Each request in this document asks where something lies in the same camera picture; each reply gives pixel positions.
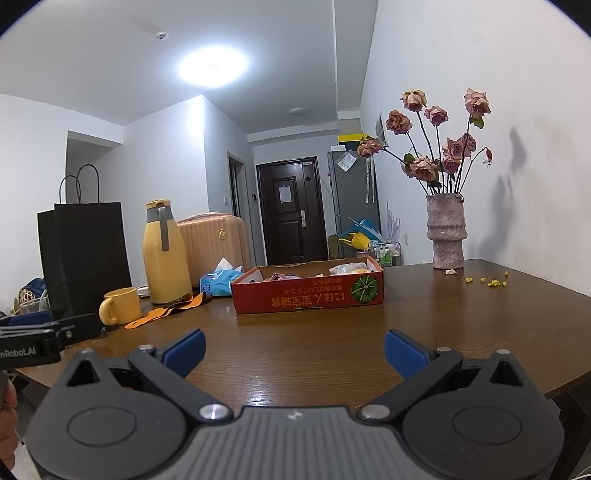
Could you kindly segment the person's left hand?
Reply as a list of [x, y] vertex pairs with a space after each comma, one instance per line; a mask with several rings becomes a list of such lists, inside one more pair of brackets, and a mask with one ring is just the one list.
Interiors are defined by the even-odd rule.
[[6, 378], [5, 387], [1, 395], [0, 414], [0, 457], [1, 463], [11, 471], [15, 465], [15, 451], [19, 445], [17, 426], [19, 416], [17, 413], [18, 398], [17, 392], [10, 381]]

